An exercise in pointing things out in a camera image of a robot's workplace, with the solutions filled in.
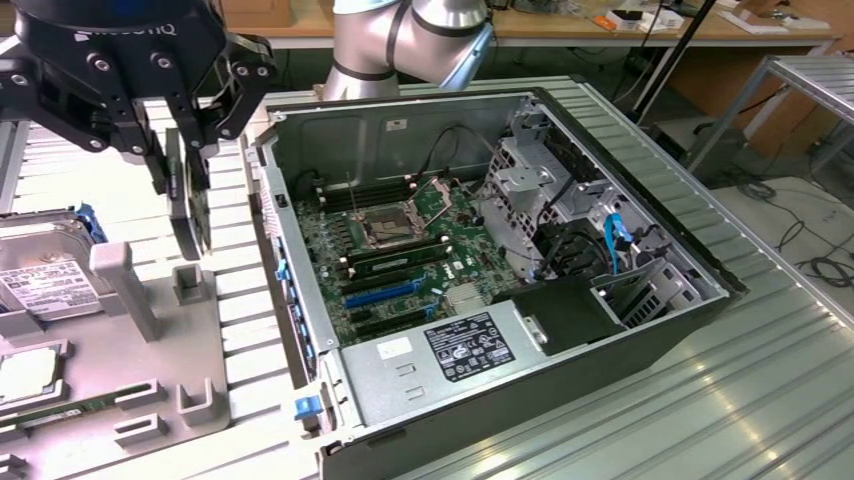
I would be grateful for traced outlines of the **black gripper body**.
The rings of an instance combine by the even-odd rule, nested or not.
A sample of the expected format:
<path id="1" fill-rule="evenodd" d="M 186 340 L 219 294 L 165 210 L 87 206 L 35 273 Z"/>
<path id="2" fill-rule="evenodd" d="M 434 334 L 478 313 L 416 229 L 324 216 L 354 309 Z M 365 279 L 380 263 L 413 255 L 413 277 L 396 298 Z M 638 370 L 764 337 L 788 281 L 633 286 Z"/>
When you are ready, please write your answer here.
<path id="1" fill-rule="evenodd" d="M 163 98 L 197 109 L 227 50 L 218 1 L 15 1 L 11 107 Z"/>

